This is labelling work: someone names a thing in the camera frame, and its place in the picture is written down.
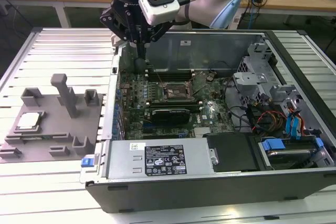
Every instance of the gray floor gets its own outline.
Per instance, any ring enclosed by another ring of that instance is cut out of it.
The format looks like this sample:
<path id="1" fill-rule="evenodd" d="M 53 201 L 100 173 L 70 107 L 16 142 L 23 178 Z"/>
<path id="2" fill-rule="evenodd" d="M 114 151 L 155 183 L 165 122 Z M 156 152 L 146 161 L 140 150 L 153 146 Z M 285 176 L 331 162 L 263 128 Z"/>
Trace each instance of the gray floor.
<path id="1" fill-rule="evenodd" d="M 9 7 L 8 15 L 0 17 L 0 77 L 6 71 L 12 59 L 24 43 L 24 35 L 28 35 L 30 27 Z M 20 6 L 19 11 L 35 27 L 60 27 L 55 10 L 52 7 L 32 7 Z M 99 22 L 99 15 L 102 10 L 97 8 L 66 8 L 70 17 L 72 27 L 103 27 Z M 252 29 L 272 29 L 272 30 L 305 30 L 316 44 L 324 50 L 331 38 L 336 35 L 334 25 L 328 21 L 327 17 L 306 17 L 293 16 L 289 25 L 284 25 L 284 15 L 261 14 L 253 23 Z M 239 28 L 247 29 L 247 21 L 242 21 Z M 336 41 L 329 47 L 327 55 L 336 62 Z"/>

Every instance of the aluminum extrusion table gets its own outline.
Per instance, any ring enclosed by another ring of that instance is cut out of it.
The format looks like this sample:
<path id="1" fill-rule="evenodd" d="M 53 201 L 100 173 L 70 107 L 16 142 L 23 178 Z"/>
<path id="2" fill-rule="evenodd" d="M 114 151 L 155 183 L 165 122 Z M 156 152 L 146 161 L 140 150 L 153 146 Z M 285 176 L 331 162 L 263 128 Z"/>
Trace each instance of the aluminum extrusion table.
<path id="1" fill-rule="evenodd" d="M 308 36 L 275 33 L 335 114 L 334 64 Z M 113 61 L 110 36 L 107 29 L 31 33 L 0 81 L 0 145 L 23 103 L 24 88 L 38 86 L 42 94 L 56 93 L 50 85 L 53 73 L 65 73 L 76 93 L 94 88 L 106 101 Z M 282 66 L 279 71 L 286 73 Z M 99 147 L 101 129 L 97 131 Z M 0 223 L 332 223 L 336 219 L 336 186 L 303 200 L 107 214 L 79 182 L 80 169 L 80 161 L 0 164 Z"/>

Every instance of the motherboard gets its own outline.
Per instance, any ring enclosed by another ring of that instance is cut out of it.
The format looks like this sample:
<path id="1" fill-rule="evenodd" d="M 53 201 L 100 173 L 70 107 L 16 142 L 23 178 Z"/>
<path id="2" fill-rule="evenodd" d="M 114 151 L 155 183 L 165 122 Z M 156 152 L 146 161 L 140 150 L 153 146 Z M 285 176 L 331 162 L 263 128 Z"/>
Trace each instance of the motherboard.
<path id="1" fill-rule="evenodd" d="M 208 71 L 120 74 L 126 140 L 194 138 L 234 131 L 224 78 Z"/>

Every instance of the warning label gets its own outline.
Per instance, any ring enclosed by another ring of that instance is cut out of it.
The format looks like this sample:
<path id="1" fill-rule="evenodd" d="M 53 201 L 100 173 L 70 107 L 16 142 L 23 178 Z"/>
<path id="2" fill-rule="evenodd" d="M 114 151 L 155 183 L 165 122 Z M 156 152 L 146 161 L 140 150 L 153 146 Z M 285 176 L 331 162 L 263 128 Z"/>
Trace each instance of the warning label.
<path id="1" fill-rule="evenodd" d="M 187 174 L 183 145 L 145 147 L 147 176 Z"/>

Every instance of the circuit board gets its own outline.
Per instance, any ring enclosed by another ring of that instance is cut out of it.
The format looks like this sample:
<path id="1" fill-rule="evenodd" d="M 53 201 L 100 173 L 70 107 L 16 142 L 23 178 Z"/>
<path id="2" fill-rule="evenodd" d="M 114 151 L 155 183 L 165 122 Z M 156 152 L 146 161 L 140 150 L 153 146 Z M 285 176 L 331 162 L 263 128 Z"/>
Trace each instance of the circuit board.
<path id="1" fill-rule="evenodd" d="M 226 104 L 221 99 L 222 79 L 208 81 L 207 71 L 195 72 L 187 82 L 149 82 L 144 75 L 122 73 L 120 89 L 123 94 L 125 139 L 195 138 L 203 133 L 234 131 L 227 116 Z M 148 102 L 197 101 L 199 110 L 190 114 L 181 125 L 153 125 Z"/>

